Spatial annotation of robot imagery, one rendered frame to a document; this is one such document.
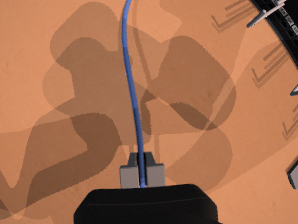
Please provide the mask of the grey metal rack with black panel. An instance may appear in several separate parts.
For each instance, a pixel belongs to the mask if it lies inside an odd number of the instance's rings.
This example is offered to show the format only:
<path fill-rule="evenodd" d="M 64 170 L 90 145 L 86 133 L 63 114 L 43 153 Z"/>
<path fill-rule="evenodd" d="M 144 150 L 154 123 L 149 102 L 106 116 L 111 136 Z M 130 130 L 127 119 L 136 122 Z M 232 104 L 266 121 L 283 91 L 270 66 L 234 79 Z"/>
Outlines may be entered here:
<path fill-rule="evenodd" d="M 260 13 L 246 26 L 266 19 L 298 68 L 298 0 L 250 0 Z M 276 3 L 276 4 L 275 4 Z M 276 6 L 279 5 L 279 6 Z M 287 172 L 293 189 L 298 188 L 298 160 Z"/>

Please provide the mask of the blue cable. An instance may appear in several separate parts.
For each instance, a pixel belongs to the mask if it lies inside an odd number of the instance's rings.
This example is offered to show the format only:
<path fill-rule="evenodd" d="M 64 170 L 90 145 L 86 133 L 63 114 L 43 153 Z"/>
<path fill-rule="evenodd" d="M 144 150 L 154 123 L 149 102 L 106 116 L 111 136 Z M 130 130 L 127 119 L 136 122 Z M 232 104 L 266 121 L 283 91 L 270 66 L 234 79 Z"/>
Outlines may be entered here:
<path fill-rule="evenodd" d="M 131 71 L 131 65 L 130 65 L 130 59 L 129 59 L 129 53 L 128 53 L 128 45 L 127 45 L 127 16 L 128 16 L 128 10 L 129 10 L 130 3 L 131 3 L 131 0 L 126 1 L 125 7 L 124 7 L 124 12 L 123 12 L 123 17 L 122 17 L 122 48 L 123 48 L 123 57 L 124 57 L 128 87 L 129 87 L 130 98 L 131 98 L 132 109 L 133 109 L 134 122 L 135 122 L 137 150 L 139 153 L 139 163 L 140 163 L 140 180 L 141 180 L 140 188 L 142 188 L 142 187 L 146 187 L 145 175 L 144 175 L 143 135 L 142 135 L 141 120 L 140 120 L 138 102 L 137 102 L 137 97 L 136 97 L 136 92 L 135 92 L 135 86 L 134 86 L 134 81 L 133 81 L 133 76 L 132 76 L 132 71 Z"/>

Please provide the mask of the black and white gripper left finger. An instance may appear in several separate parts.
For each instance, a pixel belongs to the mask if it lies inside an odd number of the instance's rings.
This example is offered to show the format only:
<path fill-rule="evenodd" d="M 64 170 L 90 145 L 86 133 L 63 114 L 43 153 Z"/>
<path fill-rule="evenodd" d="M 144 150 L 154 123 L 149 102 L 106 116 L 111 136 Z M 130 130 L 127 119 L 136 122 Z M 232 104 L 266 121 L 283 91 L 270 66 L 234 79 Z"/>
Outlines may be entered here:
<path fill-rule="evenodd" d="M 140 167 L 139 167 L 138 152 L 130 153 L 128 164 L 121 165 L 119 168 L 119 173 L 120 173 L 121 189 L 139 188 L 139 186 L 141 185 L 141 182 L 140 182 Z"/>

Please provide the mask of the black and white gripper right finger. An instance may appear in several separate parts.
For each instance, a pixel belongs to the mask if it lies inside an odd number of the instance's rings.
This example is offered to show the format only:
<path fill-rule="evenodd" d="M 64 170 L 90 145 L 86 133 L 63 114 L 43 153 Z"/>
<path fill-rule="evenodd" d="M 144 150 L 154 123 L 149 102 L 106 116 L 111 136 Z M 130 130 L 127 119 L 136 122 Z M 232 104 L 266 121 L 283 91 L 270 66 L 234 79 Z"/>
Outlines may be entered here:
<path fill-rule="evenodd" d="M 147 185 L 147 187 L 166 186 L 165 165 L 163 163 L 156 164 L 152 152 L 144 152 L 143 157 L 145 185 Z"/>

